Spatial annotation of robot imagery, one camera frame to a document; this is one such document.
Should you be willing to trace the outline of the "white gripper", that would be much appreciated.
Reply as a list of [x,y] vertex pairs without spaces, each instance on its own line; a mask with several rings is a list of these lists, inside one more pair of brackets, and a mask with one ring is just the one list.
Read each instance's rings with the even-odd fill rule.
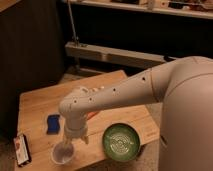
[[85,144],[89,144],[87,135],[88,126],[83,126],[80,129],[71,129],[67,125],[64,126],[64,139],[62,141],[62,150],[65,154],[72,153],[72,139],[81,139]]

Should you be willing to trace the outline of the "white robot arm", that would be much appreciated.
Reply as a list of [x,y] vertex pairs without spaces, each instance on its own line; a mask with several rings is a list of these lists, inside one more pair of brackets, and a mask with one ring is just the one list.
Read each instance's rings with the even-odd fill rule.
[[59,103],[66,141],[85,139],[86,114],[162,104],[158,171],[213,171],[213,59],[189,56],[97,91],[80,86]]

